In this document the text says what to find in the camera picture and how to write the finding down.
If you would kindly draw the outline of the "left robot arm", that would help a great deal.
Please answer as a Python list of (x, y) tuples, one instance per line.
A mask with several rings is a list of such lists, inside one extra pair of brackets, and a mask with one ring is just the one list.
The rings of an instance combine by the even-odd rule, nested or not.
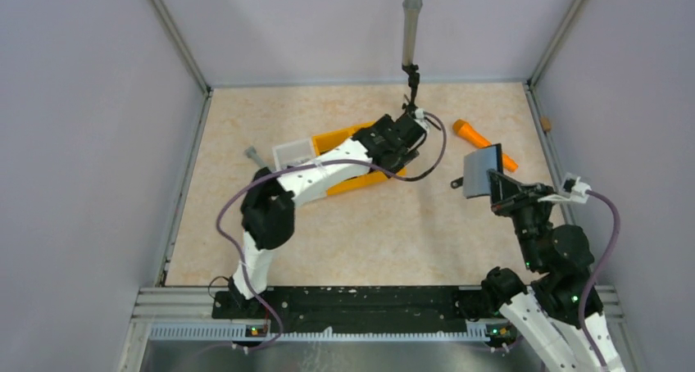
[(397, 178), (418, 156), (430, 124), (430, 113), (421, 109), (397, 119), (385, 115), (300, 165), (277, 171), (259, 169), (241, 193), (243, 245), (231, 279), (232, 307), (247, 318), (260, 312), (274, 252), (293, 236), (300, 206), (370, 173)]

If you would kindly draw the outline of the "black leather card holder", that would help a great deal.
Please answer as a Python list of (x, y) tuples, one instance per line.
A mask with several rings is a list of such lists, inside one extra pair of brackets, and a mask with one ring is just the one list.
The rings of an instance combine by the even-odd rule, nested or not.
[(466, 199), (489, 196), (491, 193), (488, 172), (503, 171), (502, 145), (496, 143), (478, 148), (463, 159), (463, 175), (450, 182), (451, 189), (462, 189)]

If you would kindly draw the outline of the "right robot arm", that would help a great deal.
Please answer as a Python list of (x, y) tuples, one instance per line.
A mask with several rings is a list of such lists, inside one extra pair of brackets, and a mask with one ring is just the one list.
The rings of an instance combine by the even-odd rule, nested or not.
[(556, 204), (586, 203), (590, 185), (571, 174), (559, 189), (497, 170), (486, 175), (493, 214), (511, 219), (525, 267), (540, 277), (525, 285), (513, 270), (490, 270), (481, 283), (483, 310), (507, 319), (549, 371), (625, 370), (595, 289), (586, 233), (550, 221)]

